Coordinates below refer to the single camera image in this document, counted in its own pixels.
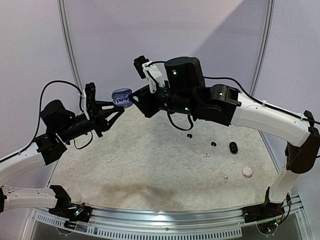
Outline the blue earbud charging case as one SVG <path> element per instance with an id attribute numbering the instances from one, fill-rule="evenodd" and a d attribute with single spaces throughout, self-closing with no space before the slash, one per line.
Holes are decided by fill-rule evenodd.
<path id="1" fill-rule="evenodd" d="M 124 107 L 124 108 L 128 108 L 128 107 L 132 106 L 133 103 L 130 101 L 130 99 L 129 100 L 123 99 L 124 95 L 128 95 L 131 93 L 132 93 L 132 90 L 130 88 L 119 88 L 119 89 L 114 90 L 111 94 L 111 98 L 112 98 L 112 102 L 113 102 L 114 106 Z M 115 104 L 114 100 L 117 98 L 122 98 L 123 102 L 121 102 L 120 104 Z"/>

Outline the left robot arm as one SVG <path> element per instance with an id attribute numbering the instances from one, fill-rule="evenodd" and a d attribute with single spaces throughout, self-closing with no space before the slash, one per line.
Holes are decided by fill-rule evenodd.
<path id="1" fill-rule="evenodd" d="M 48 166 L 67 151 L 70 142 L 87 133 L 99 138 L 108 131 L 124 113 L 122 106 L 111 101 L 95 99 L 93 82 L 79 90 L 81 114 L 67 110 L 59 99 L 39 108 L 38 122 L 43 122 L 46 131 L 35 134 L 30 143 L 0 160 L 0 210 L 18 208 L 56 209 L 63 217 L 74 213 L 74 205 L 68 193 L 60 185 L 45 188 L 14 188 L 8 182 L 24 173 Z"/>

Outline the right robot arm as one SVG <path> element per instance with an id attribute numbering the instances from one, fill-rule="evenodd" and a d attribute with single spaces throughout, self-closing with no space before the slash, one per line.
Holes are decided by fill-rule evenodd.
<path id="1" fill-rule="evenodd" d="M 204 120 L 227 127 L 246 127 L 287 142 L 285 165 L 258 208 L 262 218 L 274 214 L 299 175 L 313 168 L 320 149 L 320 133 L 310 111 L 296 113 L 268 104 L 249 95 L 240 84 L 232 87 L 218 83 L 208 87 L 196 57 L 164 61 L 165 75 L 156 61 L 144 56 L 136 58 L 133 64 L 148 85 L 129 98 L 145 117 L 151 118 L 159 111 L 165 111 L 168 117 L 179 113 L 186 115 L 190 123 Z"/>

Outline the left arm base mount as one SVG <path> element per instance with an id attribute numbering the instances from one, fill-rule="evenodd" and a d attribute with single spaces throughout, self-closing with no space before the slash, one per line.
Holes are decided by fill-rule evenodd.
<path id="1" fill-rule="evenodd" d="M 86 205 L 71 203 L 67 207 L 50 208 L 48 212 L 52 215 L 68 219 L 70 222 L 84 222 L 88 223 L 93 212 L 93 208 Z"/>

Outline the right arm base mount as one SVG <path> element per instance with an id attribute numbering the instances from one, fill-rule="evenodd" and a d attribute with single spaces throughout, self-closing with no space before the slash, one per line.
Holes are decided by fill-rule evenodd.
<path id="1" fill-rule="evenodd" d="M 260 203 L 242 208 L 245 223 L 258 222 L 285 215 L 283 203 Z"/>

